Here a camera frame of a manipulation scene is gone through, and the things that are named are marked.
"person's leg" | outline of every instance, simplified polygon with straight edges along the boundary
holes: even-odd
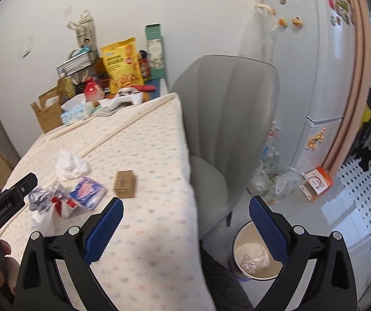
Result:
[[[201,266],[217,311],[253,311],[247,294],[233,274],[214,260],[200,244]]]

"yellow package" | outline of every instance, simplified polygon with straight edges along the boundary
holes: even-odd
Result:
[[[106,45],[101,48],[103,64],[111,81],[110,93],[130,85],[143,85],[135,37],[123,42]]]

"tall green box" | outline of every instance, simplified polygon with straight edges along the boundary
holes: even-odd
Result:
[[[161,25],[150,24],[145,26],[145,37],[151,67],[151,79],[165,78],[164,54],[162,49]]]

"pink curtain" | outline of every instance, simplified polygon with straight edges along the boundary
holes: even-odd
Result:
[[[338,134],[324,162],[335,176],[354,142],[371,84],[371,23],[367,0],[346,0],[355,15],[356,54],[350,97]]]

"white game controller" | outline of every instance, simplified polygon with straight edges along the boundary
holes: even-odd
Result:
[[[99,100],[99,103],[106,107],[107,111],[113,111],[122,103],[132,103],[134,106],[142,104],[142,92],[134,87],[122,88],[113,99]]]

